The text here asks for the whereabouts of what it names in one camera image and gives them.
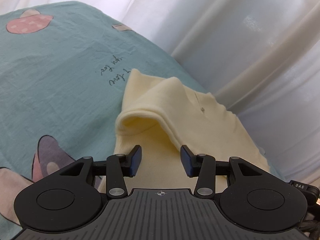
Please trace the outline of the cream knit sweater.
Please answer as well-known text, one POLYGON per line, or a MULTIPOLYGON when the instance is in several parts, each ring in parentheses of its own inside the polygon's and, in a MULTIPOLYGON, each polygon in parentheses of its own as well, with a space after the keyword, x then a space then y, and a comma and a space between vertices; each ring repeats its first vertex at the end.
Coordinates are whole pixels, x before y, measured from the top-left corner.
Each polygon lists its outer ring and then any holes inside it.
POLYGON ((115 123, 117 154, 142 148, 137 174, 125 178, 128 190, 194 189, 196 178, 186 175, 180 148, 204 153, 216 160, 240 157, 270 171, 270 165, 238 117, 212 94, 197 92, 176 77, 164 79, 133 69, 121 113, 115 123))

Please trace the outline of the teal mushroom print bedsheet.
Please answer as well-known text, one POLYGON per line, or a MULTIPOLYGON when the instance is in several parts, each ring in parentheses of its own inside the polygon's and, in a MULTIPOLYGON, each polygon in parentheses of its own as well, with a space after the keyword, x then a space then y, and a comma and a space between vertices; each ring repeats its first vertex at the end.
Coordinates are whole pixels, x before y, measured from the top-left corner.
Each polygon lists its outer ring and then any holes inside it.
POLYGON ((165 51, 80 2, 1 16, 1 239, 21 227, 17 194, 84 156, 116 153, 131 70, 204 89, 165 51))

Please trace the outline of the white sheer curtain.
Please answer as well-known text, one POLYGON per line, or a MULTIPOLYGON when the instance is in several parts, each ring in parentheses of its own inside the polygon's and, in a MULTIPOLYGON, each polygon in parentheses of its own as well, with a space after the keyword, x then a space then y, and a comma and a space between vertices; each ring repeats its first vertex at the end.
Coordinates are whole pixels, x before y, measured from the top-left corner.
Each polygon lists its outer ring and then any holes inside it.
POLYGON ((319 184, 319 0, 1 0, 1 13, 66 1, 161 47, 286 179, 319 184))

